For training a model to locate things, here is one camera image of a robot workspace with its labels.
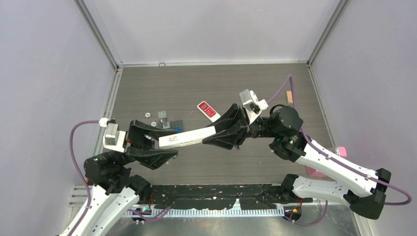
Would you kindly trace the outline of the white black remote cover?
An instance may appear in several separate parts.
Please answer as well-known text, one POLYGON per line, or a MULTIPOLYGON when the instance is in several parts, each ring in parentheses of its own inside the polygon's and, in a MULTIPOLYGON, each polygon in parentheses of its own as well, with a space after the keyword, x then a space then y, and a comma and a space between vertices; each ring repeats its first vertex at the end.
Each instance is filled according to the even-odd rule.
POLYGON ((181 132, 158 138, 158 144, 161 149, 171 149, 190 146, 202 143, 203 139, 215 135, 214 126, 196 129, 187 132, 181 132))

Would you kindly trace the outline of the white remote control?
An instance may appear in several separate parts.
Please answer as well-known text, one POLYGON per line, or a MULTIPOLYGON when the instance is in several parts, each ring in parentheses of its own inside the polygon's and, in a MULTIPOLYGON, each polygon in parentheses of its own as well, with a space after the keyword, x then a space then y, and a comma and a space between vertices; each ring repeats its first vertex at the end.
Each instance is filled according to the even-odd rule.
POLYGON ((221 115, 212 107, 210 106, 206 101, 202 101, 197 105, 197 109, 203 113, 207 119, 209 119, 211 122, 217 121, 221 115))

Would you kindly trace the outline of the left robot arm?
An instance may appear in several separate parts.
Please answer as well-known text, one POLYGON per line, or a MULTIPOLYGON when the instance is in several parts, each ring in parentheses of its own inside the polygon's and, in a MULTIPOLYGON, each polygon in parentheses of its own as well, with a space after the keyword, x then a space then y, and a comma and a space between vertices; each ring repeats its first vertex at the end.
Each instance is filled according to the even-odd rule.
POLYGON ((63 236, 103 236, 134 204, 146 203, 151 196, 150 183, 139 175, 131 176, 126 165, 139 162, 155 170, 175 157, 175 149, 155 149, 155 140, 178 134, 172 129, 152 127, 138 120, 131 121, 122 132, 115 119, 87 120, 75 125, 70 133, 70 154, 87 191, 87 200, 63 236), (74 156, 75 130, 84 124, 99 124, 105 128, 103 146, 107 152, 84 161, 82 174, 74 156))

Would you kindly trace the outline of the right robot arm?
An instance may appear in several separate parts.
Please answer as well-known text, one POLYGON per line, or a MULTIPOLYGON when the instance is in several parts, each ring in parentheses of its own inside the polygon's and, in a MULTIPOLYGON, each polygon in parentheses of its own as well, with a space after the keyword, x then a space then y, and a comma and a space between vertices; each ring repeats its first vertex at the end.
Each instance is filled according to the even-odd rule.
POLYGON ((383 168, 367 169, 342 158, 305 136, 301 132, 302 124, 303 120, 291 106, 275 105, 268 117, 259 116, 249 122, 245 108, 233 104, 213 123, 215 134, 202 142, 232 149, 247 138, 272 138, 269 148, 275 155, 330 177, 330 181, 315 181, 288 174, 280 189, 284 200, 323 199, 346 205, 365 218, 378 219, 385 206, 391 172, 383 168))

